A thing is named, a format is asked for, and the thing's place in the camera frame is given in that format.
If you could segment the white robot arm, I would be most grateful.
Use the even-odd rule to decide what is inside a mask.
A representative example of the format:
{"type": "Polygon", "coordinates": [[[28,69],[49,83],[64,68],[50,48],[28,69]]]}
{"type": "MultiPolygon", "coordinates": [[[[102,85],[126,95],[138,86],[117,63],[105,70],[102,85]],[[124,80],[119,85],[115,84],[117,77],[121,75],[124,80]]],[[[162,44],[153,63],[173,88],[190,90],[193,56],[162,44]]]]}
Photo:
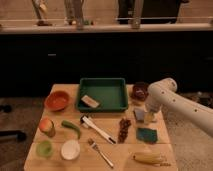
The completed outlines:
{"type": "Polygon", "coordinates": [[[162,105],[178,112],[193,124],[213,137],[213,109],[184,98],[176,93],[177,83],[172,78],[153,82],[148,86],[145,108],[150,113],[158,113],[162,105]]]}

